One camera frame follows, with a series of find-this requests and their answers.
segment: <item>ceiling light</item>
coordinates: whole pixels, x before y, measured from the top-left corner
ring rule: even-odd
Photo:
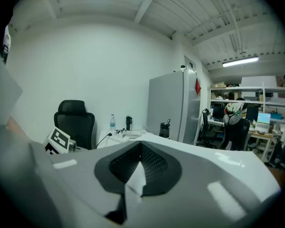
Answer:
[[[244,63],[252,63],[252,62],[257,62],[258,57],[249,57],[249,58],[244,58],[244,59],[239,59],[227,63],[223,63],[223,67],[229,67],[229,66],[234,66],[234,65],[239,65],[239,64],[244,64]]]

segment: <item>cardboard box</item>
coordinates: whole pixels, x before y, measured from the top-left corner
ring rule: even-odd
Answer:
[[[215,89],[215,88],[226,88],[226,85],[224,82],[220,82],[220,83],[215,83],[213,85],[210,85],[211,89]]]

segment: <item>clear plastic bottle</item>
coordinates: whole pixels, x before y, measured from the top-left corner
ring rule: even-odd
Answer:
[[[111,114],[110,131],[115,131],[116,121],[114,114]]]

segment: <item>refrigerator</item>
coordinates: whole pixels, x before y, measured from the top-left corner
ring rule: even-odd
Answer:
[[[161,123],[171,119],[170,139],[192,144],[198,130],[200,114],[197,82],[197,75],[189,67],[151,79],[147,131],[158,135]]]

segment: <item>chair headrest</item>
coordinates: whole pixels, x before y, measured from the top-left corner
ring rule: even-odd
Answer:
[[[60,103],[58,112],[66,115],[86,115],[86,108],[84,101],[65,100]]]

